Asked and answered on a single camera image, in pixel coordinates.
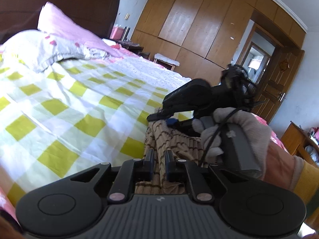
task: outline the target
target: pink pillow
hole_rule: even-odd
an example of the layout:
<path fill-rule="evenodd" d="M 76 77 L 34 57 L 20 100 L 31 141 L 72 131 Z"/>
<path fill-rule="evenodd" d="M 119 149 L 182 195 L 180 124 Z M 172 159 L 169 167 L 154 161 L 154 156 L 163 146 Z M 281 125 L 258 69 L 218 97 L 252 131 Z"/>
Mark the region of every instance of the pink pillow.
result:
<path fill-rule="evenodd" d="M 40 12 L 38 30 L 78 42 L 88 48 L 102 49 L 115 57 L 122 56 L 118 50 L 112 49 L 101 38 L 75 24 L 58 7 L 50 2 L 47 2 Z"/>

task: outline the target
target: door handle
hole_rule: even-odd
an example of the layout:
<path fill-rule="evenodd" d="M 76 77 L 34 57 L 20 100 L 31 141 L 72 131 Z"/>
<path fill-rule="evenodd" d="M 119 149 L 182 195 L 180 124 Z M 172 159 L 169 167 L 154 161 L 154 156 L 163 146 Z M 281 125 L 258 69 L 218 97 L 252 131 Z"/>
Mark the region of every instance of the door handle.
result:
<path fill-rule="evenodd" d="M 285 92 L 279 92 L 279 93 L 278 93 L 278 96 L 277 96 L 278 101 L 281 102 L 281 101 L 283 100 L 285 94 L 286 94 Z"/>

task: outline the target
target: clothes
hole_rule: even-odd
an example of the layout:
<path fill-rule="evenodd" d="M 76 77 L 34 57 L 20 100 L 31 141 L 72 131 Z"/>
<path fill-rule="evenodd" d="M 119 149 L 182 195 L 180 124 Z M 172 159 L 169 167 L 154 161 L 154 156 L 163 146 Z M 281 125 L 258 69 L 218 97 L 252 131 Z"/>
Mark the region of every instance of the clothes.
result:
<path fill-rule="evenodd" d="M 304 161 L 304 166 L 294 189 L 307 207 L 305 223 L 319 230 L 319 168 Z"/>
<path fill-rule="evenodd" d="M 189 137 L 176 129 L 168 128 L 165 120 L 150 122 L 146 131 L 144 157 L 149 149 L 154 150 L 155 167 L 151 182 L 136 184 L 138 194 L 182 194 L 182 183 L 170 183 L 165 177 L 165 150 L 171 149 L 175 159 L 187 159 L 198 164 L 203 155 L 200 138 Z"/>

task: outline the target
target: decorative ornament on door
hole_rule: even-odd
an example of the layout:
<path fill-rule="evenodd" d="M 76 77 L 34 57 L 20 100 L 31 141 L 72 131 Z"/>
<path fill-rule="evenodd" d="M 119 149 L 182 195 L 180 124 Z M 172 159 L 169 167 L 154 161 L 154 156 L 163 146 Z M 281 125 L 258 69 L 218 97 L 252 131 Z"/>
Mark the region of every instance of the decorative ornament on door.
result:
<path fill-rule="evenodd" d="M 289 69 L 289 62 L 287 59 L 285 59 L 284 61 L 282 61 L 279 65 L 280 67 L 280 72 L 284 72 L 286 71 L 287 69 Z"/>

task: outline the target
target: headboard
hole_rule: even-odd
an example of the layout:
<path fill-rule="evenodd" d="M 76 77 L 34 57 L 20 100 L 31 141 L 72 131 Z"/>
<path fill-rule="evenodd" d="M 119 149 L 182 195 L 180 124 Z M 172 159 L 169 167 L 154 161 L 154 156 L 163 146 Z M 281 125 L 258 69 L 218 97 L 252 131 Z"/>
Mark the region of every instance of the headboard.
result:
<path fill-rule="evenodd" d="M 0 0 L 0 44 L 26 29 L 37 29 L 42 6 L 51 2 L 76 24 L 109 37 L 120 0 Z"/>

